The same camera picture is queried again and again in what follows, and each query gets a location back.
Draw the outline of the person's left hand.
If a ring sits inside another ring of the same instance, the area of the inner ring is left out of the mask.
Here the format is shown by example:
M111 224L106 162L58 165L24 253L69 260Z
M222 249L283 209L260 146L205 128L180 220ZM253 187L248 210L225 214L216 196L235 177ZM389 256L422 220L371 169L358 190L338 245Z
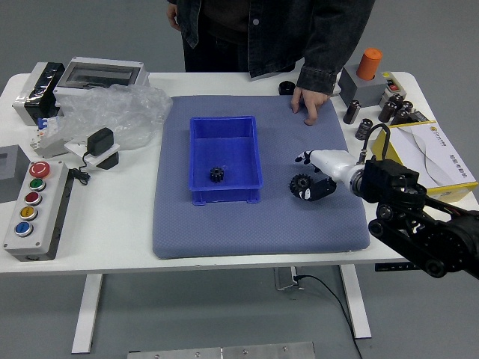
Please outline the person's left hand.
M297 113L299 111L300 102L303 101L308 112L308 116L304 119L304 123L307 126L312 126L317 122L319 108L329 99L330 96L328 94L296 87L293 91L290 106L293 113Z

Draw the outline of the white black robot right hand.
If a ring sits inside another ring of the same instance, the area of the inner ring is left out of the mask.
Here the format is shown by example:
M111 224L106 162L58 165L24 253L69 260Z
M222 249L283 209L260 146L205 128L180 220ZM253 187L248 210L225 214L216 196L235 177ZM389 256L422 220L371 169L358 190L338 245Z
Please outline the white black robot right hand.
M364 164L359 165L356 159L344 150L310 150L299 154L295 162L304 162L314 166L315 172L322 172L325 179L319 182L306 174L295 175L290 181L291 193L302 200L315 201L332 194L339 182L343 183L351 193L361 196L360 186L364 172Z

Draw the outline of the person's right hand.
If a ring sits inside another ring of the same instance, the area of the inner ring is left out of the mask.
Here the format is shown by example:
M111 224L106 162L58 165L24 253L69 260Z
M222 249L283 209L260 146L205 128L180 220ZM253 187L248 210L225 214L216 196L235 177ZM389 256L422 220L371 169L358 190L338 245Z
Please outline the person's right hand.
M169 25L173 29L175 29L177 31L180 31L181 27L180 27L180 24L178 22L178 14L179 13L178 13L177 5L173 4L173 3L168 3L167 9L166 9L166 16L167 16Z

